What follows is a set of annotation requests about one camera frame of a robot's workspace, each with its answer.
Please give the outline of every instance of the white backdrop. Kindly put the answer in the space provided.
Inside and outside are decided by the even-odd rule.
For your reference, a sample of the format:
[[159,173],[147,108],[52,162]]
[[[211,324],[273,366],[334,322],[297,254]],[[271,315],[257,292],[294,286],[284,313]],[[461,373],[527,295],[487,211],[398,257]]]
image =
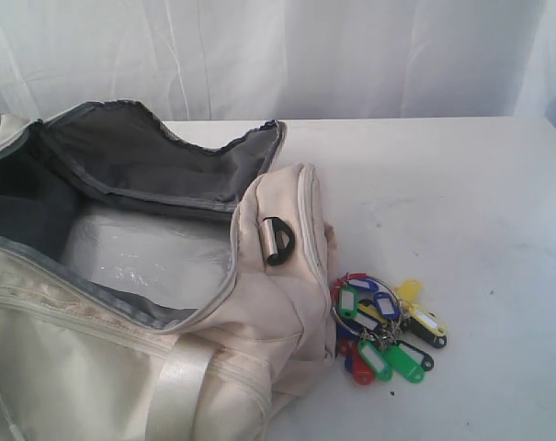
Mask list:
[[548,115],[556,0],[0,0],[0,112]]

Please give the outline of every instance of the bag handle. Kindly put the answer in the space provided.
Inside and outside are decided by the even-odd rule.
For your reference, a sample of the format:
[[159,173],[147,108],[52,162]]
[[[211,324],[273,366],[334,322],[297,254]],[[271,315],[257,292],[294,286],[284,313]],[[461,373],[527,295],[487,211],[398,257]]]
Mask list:
[[172,347],[151,400],[145,441],[188,441],[206,370],[218,346],[181,335]]

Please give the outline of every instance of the white duffel bag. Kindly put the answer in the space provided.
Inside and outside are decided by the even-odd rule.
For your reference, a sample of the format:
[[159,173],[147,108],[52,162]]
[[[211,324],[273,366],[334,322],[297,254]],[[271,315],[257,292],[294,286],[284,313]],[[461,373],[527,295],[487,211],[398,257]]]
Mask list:
[[333,361],[311,165],[135,102],[0,117],[0,440],[261,439]]

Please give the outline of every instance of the white table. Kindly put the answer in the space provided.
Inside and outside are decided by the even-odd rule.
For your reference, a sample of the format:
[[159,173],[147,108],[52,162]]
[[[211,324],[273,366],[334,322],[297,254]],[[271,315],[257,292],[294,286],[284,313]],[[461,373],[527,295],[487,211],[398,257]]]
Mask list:
[[[169,123],[222,145],[256,122]],[[281,440],[556,440],[556,130],[544,119],[289,121],[340,269],[417,278],[448,346],[418,385],[356,386],[343,360],[272,423]]]

